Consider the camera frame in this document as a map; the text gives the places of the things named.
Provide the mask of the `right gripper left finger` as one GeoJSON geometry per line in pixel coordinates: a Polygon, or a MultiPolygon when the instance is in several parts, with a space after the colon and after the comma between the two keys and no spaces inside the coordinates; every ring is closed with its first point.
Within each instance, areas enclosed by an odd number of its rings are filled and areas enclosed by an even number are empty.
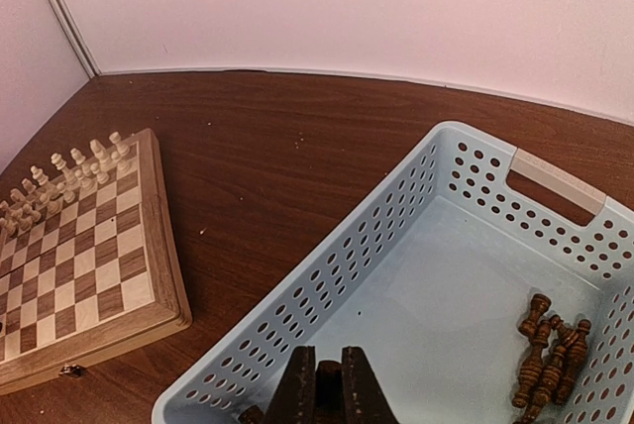
{"type": "Polygon", "coordinates": [[[316,358],[312,346],[293,349],[263,423],[315,422],[316,358]]]}

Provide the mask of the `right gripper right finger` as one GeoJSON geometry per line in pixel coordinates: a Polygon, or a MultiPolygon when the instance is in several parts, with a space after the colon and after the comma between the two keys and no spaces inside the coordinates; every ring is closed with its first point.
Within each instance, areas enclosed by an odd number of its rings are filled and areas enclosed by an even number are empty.
{"type": "Polygon", "coordinates": [[[361,347],[342,350],[342,390],[346,423],[395,423],[396,418],[361,347]]]}

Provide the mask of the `dark wooden chess piece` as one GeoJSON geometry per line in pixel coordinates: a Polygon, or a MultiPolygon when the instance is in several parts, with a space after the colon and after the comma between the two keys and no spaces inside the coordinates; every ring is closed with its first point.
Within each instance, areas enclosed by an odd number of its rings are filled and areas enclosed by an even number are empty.
{"type": "MultiPolygon", "coordinates": [[[[265,411],[252,405],[243,411],[240,423],[263,423],[265,411]]],[[[314,423],[344,423],[341,365],[334,361],[322,361],[316,366],[316,402],[314,423]]]]}

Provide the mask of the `light blue plastic basket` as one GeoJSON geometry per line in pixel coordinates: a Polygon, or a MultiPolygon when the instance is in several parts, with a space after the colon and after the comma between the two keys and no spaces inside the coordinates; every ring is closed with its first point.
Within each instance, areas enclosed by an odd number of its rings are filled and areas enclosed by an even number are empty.
{"type": "Polygon", "coordinates": [[[436,125],[157,400],[156,423],[234,423],[291,352],[369,356],[402,423],[509,423],[531,297],[591,322],[570,400],[544,423],[633,414],[633,213],[463,123],[436,125]]]}

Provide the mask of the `wooden chess board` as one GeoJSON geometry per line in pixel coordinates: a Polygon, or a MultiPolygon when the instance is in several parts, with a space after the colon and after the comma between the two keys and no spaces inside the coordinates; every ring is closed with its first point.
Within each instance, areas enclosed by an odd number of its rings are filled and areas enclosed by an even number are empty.
{"type": "Polygon", "coordinates": [[[187,328],[192,314],[159,152],[139,139],[140,202],[84,232],[1,247],[1,391],[10,394],[187,328]]]}

